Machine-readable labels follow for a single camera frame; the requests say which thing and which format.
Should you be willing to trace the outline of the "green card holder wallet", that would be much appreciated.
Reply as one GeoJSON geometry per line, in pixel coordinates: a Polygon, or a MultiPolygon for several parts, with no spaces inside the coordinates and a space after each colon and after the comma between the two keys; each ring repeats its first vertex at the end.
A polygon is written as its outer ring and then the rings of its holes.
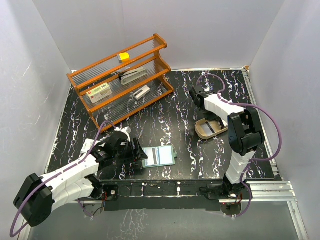
{"type": "Polygon", "coordinates": [[[143,168],[173,166],[178,157],[172,145],[144,147],[142,150],[147,155],[147,159],[142,161],[143,168]]]}

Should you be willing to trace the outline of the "dark striped credit card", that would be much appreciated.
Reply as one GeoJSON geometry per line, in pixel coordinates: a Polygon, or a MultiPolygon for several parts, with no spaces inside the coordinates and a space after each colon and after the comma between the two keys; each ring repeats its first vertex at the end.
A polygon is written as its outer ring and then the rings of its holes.
{"type": "Polygon", "coordinates": [[[206,121],[205,123],[202,123],[200,126],[203,129],[204,135],[209,136],[216,133],[210,122],[206,121]]]}

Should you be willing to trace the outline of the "beige card tray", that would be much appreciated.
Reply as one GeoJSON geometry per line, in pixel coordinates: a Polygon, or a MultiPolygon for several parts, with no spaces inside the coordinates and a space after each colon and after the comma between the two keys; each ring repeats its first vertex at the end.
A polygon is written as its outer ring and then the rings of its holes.
{"type": "Polygon", "coordinates": [[[203,118],[201,120],[198,120],[195,123],[195,132],[197,133],[199,138],[201,138],[202,140],[209,140],[213,137],[216,137],[216,136],[226,132],[227,130],[228,130],[228,124],[227,124],[227,122],[225,122],[222,119],[220,119],[220,120],[207,120],[207,119],[203,118]],[[214,133],[212,135],[204,135],[201,124],[203,124],[205,122],[210,122],[211,126],[216,131],[216,133],[214,133]]]}

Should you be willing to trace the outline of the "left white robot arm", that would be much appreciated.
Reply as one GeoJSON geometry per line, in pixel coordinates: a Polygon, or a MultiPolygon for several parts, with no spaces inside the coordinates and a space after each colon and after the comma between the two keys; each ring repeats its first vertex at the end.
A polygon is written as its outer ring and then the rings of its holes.
{"type": "Polygon", "coordinates": [[[13,201],[14,206],[31,227],[36,227],[65,204],[81,198],[100,199],[104,188],[96,173],[117,160],[134,163],[148,158],[130,132],[125,127],[102,141],[94,140],[87,153],[54,172],[29,175],[13,201]]]}

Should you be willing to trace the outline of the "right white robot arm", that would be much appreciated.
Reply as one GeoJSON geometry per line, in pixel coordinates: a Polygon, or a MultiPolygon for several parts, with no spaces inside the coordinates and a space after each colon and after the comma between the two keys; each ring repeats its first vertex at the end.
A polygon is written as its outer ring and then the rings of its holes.
{"type": "Polygon", "coordinates": [[[250,106],[238,106],[213,91],[206,92],[200,85],[192,87],[189,94],[198,109],[213,114],[221,123],[227,123],[228,142],[232,149],[229,167],[222,184],[206,190],[233,199],[245,188],[252,158],[265,142],[258,111],[250,106]]]}

